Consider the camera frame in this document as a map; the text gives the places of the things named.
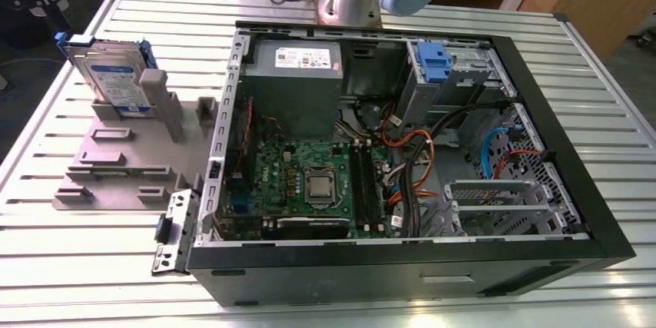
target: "hard drive label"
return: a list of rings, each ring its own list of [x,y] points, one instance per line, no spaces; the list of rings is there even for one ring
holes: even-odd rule
[[[91,73],[104,96],[123,115],[139,116],[151,107],[144,90],[135,84],[136,73],[130,66],[92,65]]]

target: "metal bracket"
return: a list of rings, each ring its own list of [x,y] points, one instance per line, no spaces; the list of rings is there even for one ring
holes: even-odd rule
[[[198,206],[200,196],[194,190],[175,192],[158,223],[155,240],[159,242],[151,274],[187,276],[188,252],[194,244]]]

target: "cpu socket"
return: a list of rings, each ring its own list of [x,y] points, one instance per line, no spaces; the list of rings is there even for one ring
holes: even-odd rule
[[[335,205],[335,170],[326,168],[306,171],[306,203],[323,210]]]

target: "red cable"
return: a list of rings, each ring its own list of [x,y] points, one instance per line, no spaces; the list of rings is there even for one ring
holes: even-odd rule
[[[254,98],[248,99],[248,124],[246,125],[244,140],[242,140],[242,147],[239,149],[238,166],[235,166],[235,170],[239,168],[239,166],[242,164],[242,159],[244,158],[244,150],[247,149],[248,134],[251,133],[251,122],[252,122],[252,120],[254,120]]]
[[[535,155],[540,155],[542,153],[543,152],[542,151],[538,151],[538,150],[515,150],[515,151],[511,151],[511,154],[510,155],[516,155],[516,154],[535,154]],[[507,161],[508,161],[508,159],[504,156],[502,158],[502,161],[499,162],[499,166],[496,167],[495,175],[494,175],[492,179],[498,180],[502,177],[502,171],[503,171],[503,167],[506,167]]]

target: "chip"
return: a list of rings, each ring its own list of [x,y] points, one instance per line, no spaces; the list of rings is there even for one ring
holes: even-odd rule
[[[310,182],[310,196],[311,197],[331,197],[332,196],[331,177],[311,177],[308,182]]]

